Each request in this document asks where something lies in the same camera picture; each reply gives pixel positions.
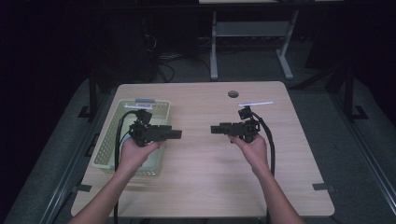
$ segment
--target gray floor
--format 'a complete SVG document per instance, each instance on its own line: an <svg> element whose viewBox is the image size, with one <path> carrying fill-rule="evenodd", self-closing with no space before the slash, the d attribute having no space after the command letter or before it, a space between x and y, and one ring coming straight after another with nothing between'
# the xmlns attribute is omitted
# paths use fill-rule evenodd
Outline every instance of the gray floor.
<svg viewBox="0 0 396 224"><path fill-rule="evenodd" d="M261 42L259 48L244 48L233 54L219 54L219 81L277 80L287 87L312 77L315 70L304 69L311 43L292 42L287 54L295 79L283 77L275 49L279 41ZM201 54L206 64L209 54ZM172 82L207 82L207 66L193 59L168 63L176 72ZM170 70L163 68L166 75ZM163 82L159 77L154 82ZM303 91L290 91L290 98L304 128L323 179L330 191L335 213L331 217L305 217L306 223L396 223L361 144L355 140L351 125L339 110L338 98L324 90L327 78ZM76 197L73 190L83 177L89 157L84 154L106 118L115 91L100 93L99 114L95 120L78 118L84 105L89 104L88 82L81 84L58 126L23 187L6 223L65 223L71 218L70 209ZM371 93L359 81L355 82L354 104L361 105L369 119L356 120L358 129L376 160L396 186L396 129L375 104ZM138 218L122 218L120 223L139 223ZM149 223L258 223L257 218L152 219Z"/></svg>

